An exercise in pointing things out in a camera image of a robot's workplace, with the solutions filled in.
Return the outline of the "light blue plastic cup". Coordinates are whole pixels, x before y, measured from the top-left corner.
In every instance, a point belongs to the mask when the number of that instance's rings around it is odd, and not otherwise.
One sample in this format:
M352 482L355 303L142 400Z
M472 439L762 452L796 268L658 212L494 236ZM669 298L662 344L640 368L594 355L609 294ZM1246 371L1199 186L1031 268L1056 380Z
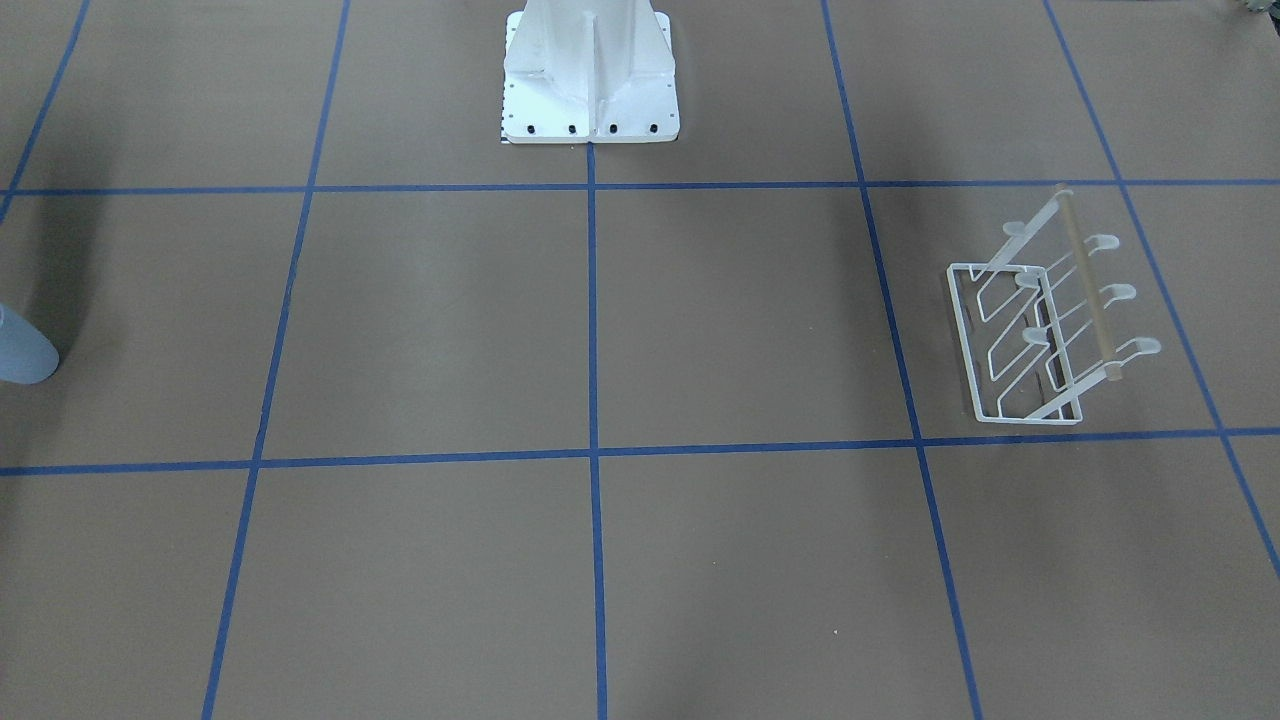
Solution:
M32 386L52 375L60 355L47 336L1 305L1 380Z

